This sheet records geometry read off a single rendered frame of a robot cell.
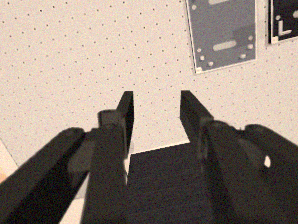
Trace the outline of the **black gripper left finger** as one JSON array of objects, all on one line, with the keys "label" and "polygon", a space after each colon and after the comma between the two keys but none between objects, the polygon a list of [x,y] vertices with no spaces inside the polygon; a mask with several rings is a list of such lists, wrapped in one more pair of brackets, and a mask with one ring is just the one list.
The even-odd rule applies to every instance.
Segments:
[{"label": "black gripper left finger", "polygon": [[88,132],[71,127],[58,133],[0,183],[0,224],[60,224],[88,174],[79,224],[129,224],[124,160],[133,91],[97,117]]}]

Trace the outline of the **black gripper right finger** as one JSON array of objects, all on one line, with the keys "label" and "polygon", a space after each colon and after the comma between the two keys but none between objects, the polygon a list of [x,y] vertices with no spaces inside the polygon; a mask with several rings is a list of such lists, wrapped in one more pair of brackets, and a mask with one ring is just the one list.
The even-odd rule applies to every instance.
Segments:
[{"label": "black gripper right finger", "polygon": [[214,224],[298,224],[298,145],[260,124],[240,130],[214,118],[190,90],[181,90],[180,121],[202,159]]}]

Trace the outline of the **beige perforated base plate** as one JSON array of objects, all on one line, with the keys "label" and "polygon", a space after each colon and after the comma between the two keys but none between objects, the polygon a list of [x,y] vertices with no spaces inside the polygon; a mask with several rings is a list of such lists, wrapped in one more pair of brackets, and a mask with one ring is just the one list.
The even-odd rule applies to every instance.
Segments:
[{"label": "beige perforated base plate", "polygon": [[195,73],[185,0],[0,0],[0,141],[17,168],[61,131],[88,132],[133,91],[129,154],[189,140],[181,90],[216,119],[266,126],[298,145],[298,37],[257,60]]}]

